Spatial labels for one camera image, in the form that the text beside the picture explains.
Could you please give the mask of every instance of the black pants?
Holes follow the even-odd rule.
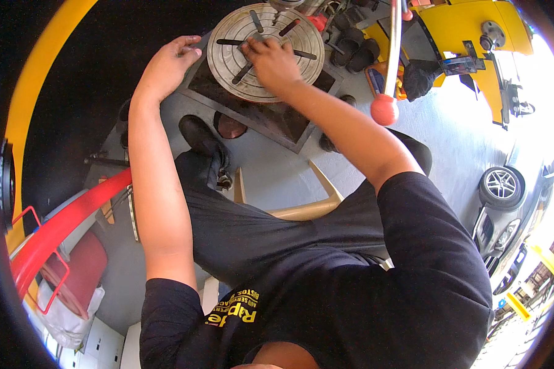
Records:
[[[432,163],[429,149],[406,135],[391,132],[428,175]],[[230,286],[303,247],[337,247],[366,262],[387,256],[375,189],[367,180],[324,217],[288,221],[234,203],[212,189],[219,161],[188,151],[180,154],[175,164],[191,216],[195,262]]]

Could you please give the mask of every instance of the gray floor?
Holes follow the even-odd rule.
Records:
[[[369,114],[373,96],[364,75],[352,76],[345,70],[338,71],[346,78],[338,95],[354,95],[358,108]],[[503,164],[513,144],[512,135],[491,124],[486,102],[477,100],[457,77],[448,78],[442,88],[432,90],[417,101],[401,102],[399,107],[400,119],[392,128],[430,147],[434,159],[431,180],[464,225],[472,229],[480,207],[476,190],[480,176],[486,168]],[[214,110],[178,93],[163,102],[161,111],[175,156],[189,149],[178,131],[178,120],[185,114],[196,114],[211,125],[214,115]],[[270,210],[325,198],[326,193],[311,172],[308,159],[322,169],[343,196],[353,192],[363,181],[363,175],[342,155],[320,150],[320,133],[319,129],[314,130],[299,155],[253,130],[226,141],[233,152],[232,171],[237,166],[243,168],[248,203]],[[103,149],[109,151],[109,157],[123,159],[115,129]],[[116,172],[94,166],[86,187],[94,187],[100,176]],[[141,245],[133,239],[127,202],[114,216],[115,225],[107,224],[100,213],[98,218],[102,232],[97,235],[106,248],[109,263],[102,280],[106,294],[97,316],[125,335],[127,328],[140,320],[145,263]],[[207,273],[198,268],[197,277],[202,287]]]

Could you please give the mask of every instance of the black t-shirt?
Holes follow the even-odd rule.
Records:
[[[382,186],[395,268],[331,247],[292,252],[203,316],[199,295],[146,283],[142,369],[231,368],[266,342],[306,349],[320,368],[469,368],[494,317],[488,273],[441,193],[418,173]]]

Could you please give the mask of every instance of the white plastic bag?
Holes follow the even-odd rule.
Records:
[[[52,294],[53,291],[49,287],[49,284],[45,280],[42,280],[39,284],[39,291],[37,291],[37,304],[42,310],[45,310],[45,306],[50,301]],[[47,328],[47,331],[60,345],[76,349],[82,343],[84,336],[89,332],[94,314],[98,310],[103,297],[104,289],[102,287],[94,290],[88,308],[88,320],[84,320],[72,313],[57,297],[54,299],[46,315],[43,315],[38,310],[35,312],[39,320]]]

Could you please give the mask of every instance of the car headlight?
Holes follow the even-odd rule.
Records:
[[[504,251],[504,248],[507,247],[507,245],[509,244],[509,242],[511,242],[511,239],[515,235],[515,232],[519,227],[519,223],[521,223],[521,219],[515,219],[511,223],[509,223],[509,225],[507,225],[507,227],[504,229],[504,231],[495,242],[495,250]]]

